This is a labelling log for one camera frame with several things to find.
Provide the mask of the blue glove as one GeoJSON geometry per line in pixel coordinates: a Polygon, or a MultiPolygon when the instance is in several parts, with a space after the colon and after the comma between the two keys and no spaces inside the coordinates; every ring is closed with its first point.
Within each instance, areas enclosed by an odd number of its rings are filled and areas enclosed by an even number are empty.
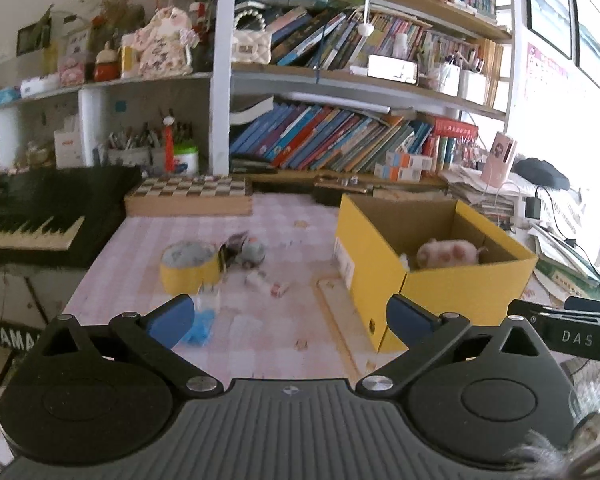
{"type": "Polygon", "coordinates": [[[208,344],[212,337],[215,318],[216,314],[211,309],[197,311],[192,325],[181,338],[181,343],[194,347],[203,347],[208,344]]]}

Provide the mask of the yellow tape roll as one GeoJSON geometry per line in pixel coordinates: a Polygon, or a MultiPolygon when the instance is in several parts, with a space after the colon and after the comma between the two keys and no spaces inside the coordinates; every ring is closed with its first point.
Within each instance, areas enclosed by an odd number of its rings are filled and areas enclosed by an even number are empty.
{"type": "Polygon", "coordinates": [[[160,258],[160,280],[171,296],[196,295],[202,286],[219,284],[221,273],[219,249],[199,240],[172,244],[160,258]]]}

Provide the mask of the pink plush pig toy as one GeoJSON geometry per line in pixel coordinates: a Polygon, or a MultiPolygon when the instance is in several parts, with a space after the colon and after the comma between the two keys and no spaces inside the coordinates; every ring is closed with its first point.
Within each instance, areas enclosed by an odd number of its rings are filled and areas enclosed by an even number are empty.
{"type": "Polygon", "coordinates": [[[442,269],[452,266],[475,266],[485,247],[476,247],[468,240],[435,240],[422,244],[416,254],[421,269],[442,269]]]}

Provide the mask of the black binder clip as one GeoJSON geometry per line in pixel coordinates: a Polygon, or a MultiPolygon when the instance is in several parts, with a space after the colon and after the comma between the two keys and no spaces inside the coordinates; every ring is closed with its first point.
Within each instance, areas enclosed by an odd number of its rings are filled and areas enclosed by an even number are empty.
{"type": "Polygon", "coordinates": [[[242,256],[242,246],[247,240],[248,232],[240,232],[231,235],[219,249],[219,260],[223,271],[226,271],[233,264],[245,266],[245,260],[242,256]]]}

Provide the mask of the white power adapter plug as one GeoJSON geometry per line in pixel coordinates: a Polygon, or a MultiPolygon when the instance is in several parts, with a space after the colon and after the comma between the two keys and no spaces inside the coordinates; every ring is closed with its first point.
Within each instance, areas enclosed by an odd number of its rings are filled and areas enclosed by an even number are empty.
{"type": "Polygon", "coordinates": [[[202,284],[195,296],[195,308],[197,312],[211,311],[215,314],[221,309],[221,291],[219,285],[202,284]]]}

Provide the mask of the green thick dictionary book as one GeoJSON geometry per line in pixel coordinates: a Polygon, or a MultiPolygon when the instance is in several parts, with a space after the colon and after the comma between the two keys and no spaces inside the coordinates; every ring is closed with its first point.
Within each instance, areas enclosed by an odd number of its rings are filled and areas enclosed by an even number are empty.
{"type": "Polygon", "coordinates": [[[535,263],[535,267],[552,283],[560,287],[564,292],[568,292],[570,296],[600,300],[599,282],[591,282],[586,278],[580,278],[579,275],[569,270],[564,270],[559,266],[554,266],[554,264],[545,260],[539,260],[535,263]]]}

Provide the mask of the yellow cardboard box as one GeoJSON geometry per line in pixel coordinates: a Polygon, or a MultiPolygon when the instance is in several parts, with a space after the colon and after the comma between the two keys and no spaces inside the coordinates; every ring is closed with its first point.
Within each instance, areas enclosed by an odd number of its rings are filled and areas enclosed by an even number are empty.
{"type": "Polygon", "coordinates": [[[342,196],[334,256],[375,351],[404,345],[387,323],[387,302],[402,295],[433,314],[457,312],[476,325],[496,325],[521,297],[535,263],[534,252],[459,200],[383,200],[342,196]],[[423,244],[466,240],[479,261],[424,269],[423,244]]]}

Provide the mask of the black charger plug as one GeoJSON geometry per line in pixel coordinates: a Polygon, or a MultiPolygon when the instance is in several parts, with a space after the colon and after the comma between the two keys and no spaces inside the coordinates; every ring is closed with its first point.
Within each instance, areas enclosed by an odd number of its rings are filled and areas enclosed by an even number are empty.
{"type": "Polygon", "coordinates": [[[528,196],[524,199],[524,216],[527,219],[540,220],[542,214],[542,200],[536,196],[528,196]]]}

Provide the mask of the pink checkered tablecloth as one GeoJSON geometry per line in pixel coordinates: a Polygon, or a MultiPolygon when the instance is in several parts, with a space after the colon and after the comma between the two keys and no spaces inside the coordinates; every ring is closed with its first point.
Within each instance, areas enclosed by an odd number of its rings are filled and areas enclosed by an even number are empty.
{"type": "MultiPolygon", "coordinates": [[[[308,196],[258,195],[247,217],[124,220],[87,271],[67,312],[87,325],[148,313],[166,301],[160,258],[170,245],[213,245],[245,232],[265,246],[261,270],[233,266],[221,278],[222,306],[203,347],[178,353],[221,382],[248,378],[358,379],[398,352],[379,353],[368,339],[334,256],[339,207],[308,196]]],[[[545,302],[532,282],[520,299],[545,302]]]]}

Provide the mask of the wooden chess board box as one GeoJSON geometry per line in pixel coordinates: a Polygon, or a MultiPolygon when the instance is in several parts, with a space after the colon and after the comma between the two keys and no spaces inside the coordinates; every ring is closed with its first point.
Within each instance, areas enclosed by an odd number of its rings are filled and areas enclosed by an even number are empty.
{"type": "Polygon", "coordinates": [[[245,178],[155,177],[124,198],[129,217],[238,217],[252,214],[252,188],[245,178]]]}

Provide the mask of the black Yamaha keyboard piano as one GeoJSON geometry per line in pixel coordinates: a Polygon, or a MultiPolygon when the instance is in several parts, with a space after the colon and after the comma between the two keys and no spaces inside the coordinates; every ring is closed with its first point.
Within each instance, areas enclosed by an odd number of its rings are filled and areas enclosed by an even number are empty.
{"type": "Polygon", "coordinates": [[[0,264],[86,269],[125,219],[136,167],[0,175],[0,264]]]}

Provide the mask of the pink phone holder box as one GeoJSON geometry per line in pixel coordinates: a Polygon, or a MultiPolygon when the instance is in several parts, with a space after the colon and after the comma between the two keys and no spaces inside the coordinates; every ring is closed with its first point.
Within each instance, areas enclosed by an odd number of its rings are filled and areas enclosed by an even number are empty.
{"type": "Polygon", "coordinates": [[[517,142],[504,133],[498,133],[492,143],[480,180],[491,188],[499,188],[513,166],[517,142]]]}

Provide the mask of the orange white small box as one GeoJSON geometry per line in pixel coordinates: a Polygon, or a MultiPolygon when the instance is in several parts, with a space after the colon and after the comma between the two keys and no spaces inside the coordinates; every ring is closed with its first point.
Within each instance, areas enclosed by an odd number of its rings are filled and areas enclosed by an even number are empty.
{"type": "Polygon", "coordinates": [[[388,152],[385,164],[390,167],[411,168],[429,171],[434,166],[434,159],[424,155],[413,155],[402,152],[388,152]]]}

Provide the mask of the white pen holder cup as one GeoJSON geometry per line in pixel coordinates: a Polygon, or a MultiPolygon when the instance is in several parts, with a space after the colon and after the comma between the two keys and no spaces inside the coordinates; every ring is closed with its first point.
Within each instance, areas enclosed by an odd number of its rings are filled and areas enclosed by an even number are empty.
{"type": "Polygon", "coordinates": [[[149,166],[151,154],[149,148],[128,148],[127,150],[109,150],[108,162],[117,166],[149,166]]]}

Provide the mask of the green lid white jar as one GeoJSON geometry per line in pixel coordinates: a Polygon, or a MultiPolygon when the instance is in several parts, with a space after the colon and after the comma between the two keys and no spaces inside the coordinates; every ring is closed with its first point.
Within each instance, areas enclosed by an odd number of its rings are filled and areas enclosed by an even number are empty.
{"type": "Polygon", "coordinates": [[[199,174],[198,148],[193,144],[180,144],[173,149],[174,172],[195,177],[199,174]]]}

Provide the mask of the red white ornament stick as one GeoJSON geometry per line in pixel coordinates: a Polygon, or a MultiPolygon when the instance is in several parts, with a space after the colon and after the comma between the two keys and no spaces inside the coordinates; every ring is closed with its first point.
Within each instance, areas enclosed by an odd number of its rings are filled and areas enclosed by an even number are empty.
{"type": "Polygon", "coordinates": [[[163,118],[163,148],[164,148],[164,171],[170,174],[174,171],[174,143],[173,143],[173,125],[175,119],[173,116],[163,118]]]}

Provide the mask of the white wooden bookshelf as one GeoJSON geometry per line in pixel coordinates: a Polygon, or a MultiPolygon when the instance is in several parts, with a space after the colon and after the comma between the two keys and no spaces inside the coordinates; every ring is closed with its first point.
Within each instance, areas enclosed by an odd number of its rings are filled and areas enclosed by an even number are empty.
{"type": "MultiPolygon", "coordinates": [[[[233,0],[222,0],[222,10],[232,12],[233,0]]],[[[494,27],[481,18],[472,16],[455,6],[439,0],[372,0],[382,10],[394,11],[409,16],[419,16],[427,23],[439,22],[457,28],[469,36],[489,37],[500,44],[506,44],[512,37],[503,29],[494,27]]],[[[61,13],[81,13],[84,7],[71,0],[0,0],[0,65],[15,64],[16,32],[22,26],[34,22],[45,11],[61,13]]],[[[228,127],[227,120],[221,118],[222,104],[219,92],[245,91],[252,93],[256,82],[262,82],[266,93],[291,91],[316,93],[326,90],[336,93],[351,90],[355,99],[371,101],[373,98],[396,99],[401,106],[422,105],[461,110],[476,116],[489,117],[507,122],[506,110],[487,107],[466,101],[458,96],[427,90],[409,84],[396,84],[381,79],[353,76],[347,72],[313,73],[306,68],[261,64],[234,64],[230,62],[227,48],[221,48],[219,63],[215,72],[205,72],[204,78],[210,81],[209,138],[220,140],[221,133],[228,127]]]]}

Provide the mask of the pink floral fabric doll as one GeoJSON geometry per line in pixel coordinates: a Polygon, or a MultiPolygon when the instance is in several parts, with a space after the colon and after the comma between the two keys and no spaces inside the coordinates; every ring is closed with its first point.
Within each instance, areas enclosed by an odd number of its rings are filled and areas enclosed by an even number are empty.
{"type": "Polygon", "coordinates": [[[138,73],[145,79],[189,75],[198,44],[199,36],[185,11],[176,6],[159,9],[134,35],[133,49],[140,54],[138,73]]]}

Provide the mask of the white quilted handbag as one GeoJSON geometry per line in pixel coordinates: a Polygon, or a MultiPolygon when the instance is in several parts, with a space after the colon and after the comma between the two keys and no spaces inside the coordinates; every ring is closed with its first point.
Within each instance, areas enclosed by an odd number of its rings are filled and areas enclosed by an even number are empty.
{"type": "Polygon", "coordinates": [[[233,63],[268,65],[272,60],[272,34],[263,15],[253,9],[241,10],[234,18],[233,63]]]}

